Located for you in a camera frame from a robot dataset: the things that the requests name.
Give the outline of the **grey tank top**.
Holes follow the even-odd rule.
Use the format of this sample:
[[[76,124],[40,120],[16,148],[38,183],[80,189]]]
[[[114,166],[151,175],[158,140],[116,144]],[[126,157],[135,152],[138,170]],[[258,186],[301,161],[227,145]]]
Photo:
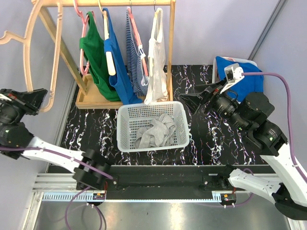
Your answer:
[[[162,114],[159,118],[153,118],[149,127],[138,129],[134,147],[146,149],[171,146],[175,143],[176,129],[173,119],[167,114]]]

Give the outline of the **beige wooden hanger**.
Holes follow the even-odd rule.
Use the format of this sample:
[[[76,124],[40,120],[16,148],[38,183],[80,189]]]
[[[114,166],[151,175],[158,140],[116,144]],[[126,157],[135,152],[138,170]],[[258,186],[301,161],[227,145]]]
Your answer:
[[[55,3],[58,8],[58,16],[57,16],[56,35],[55,35],[53,67],[52,67],[51,84],[50,84],[50,98],[48,100],[48,104],[45,107],[40,109],[41,113],[49,111],[53,106],[55,90],[56,90],[57,75],[58,75],[61,33],[62,33],[63,4],[61,0],[57,0],[55,1]],[[31,38],[32,38],[33,29],[35,26],[35,21],[39,13],[41,12],[42,7],[43,7],[43,1],[37,0],[30,13],[23,37],[17,34],[14,34],[10,31],[5,31],[3,37],[0,38],[0,43],[2,45],[8,43],[12,39],[23,44],[24,77],[25,77],[25,84],[26,84],[28,92],[32,92],[34,90],[33,85],[32,85],[31,66],[30,66],[31,64],[30,62]]]

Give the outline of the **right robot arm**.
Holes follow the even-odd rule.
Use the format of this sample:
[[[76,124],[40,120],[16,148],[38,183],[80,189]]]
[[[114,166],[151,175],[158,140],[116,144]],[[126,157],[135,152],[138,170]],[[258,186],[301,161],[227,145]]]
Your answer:
[[[307,183],[292,163],[290,144],[285,134],[268,116],[274,106],[261,92],[251,92],[242,101],[231,98],[220,84],[203,87],[199,93],[182,93],[189,111],[195,114],[201,106],[204,113],[214,111],[232,124],[245,145],[265,160],[281,182],[270,182],[232,166],[212,177],[210,184],[224,190],[241,188],[265,198],[284,216],[293,220],[307,219]]]

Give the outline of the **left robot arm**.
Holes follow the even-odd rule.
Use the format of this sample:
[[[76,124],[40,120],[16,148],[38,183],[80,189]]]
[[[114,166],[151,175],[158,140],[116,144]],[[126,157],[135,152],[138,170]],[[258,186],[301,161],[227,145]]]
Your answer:
[[[89,149],[77,151],[65,149],[32,134],[21,121],[24,115],[38,115],[47,94],[46,89],[18,92],[12,89],[0,91],[0,152],[15,160],[46,161],[73,173],[73,179],[84,188],[103,190],[112,163],[100,153]]]

